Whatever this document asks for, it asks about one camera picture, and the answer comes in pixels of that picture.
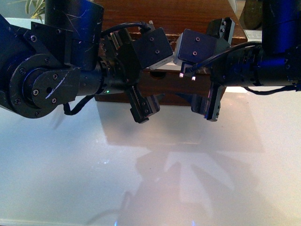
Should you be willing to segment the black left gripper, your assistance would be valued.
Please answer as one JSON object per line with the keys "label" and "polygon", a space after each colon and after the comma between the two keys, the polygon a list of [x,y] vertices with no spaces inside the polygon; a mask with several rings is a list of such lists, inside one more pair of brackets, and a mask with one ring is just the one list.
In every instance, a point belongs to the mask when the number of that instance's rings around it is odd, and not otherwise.
{"label": "black left gripper", "polygon": [[159,101],[165,94],[143,97],[135,85],[142,70],[128,30],[104,35],[101,42],[101,70],[103,92],[125,92],[131,105],[131,114],[137,123],[145,123],[160,111]]}

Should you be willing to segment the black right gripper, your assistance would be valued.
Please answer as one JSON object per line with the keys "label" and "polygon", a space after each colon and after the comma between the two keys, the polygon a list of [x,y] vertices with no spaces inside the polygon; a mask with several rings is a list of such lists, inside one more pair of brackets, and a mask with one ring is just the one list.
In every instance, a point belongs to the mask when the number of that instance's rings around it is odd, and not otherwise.
{"label": "black right gripper", "polygon": [[[230,47],[234,28],[235,22],[230,17],[215,19],[208,24],[206,35],[209,35],[210,38],[207,45],[210,56],[221,54]],[[216,58],[206,66],[210,71],[211,81],[211,87],[206,97],[198,94],[176,93],[190,104],[192,112],[203,115],[208,121],[217,121],[220,114],[221,98],[226,90],[226,87],[221,85],[225,67],[226,55]]]}

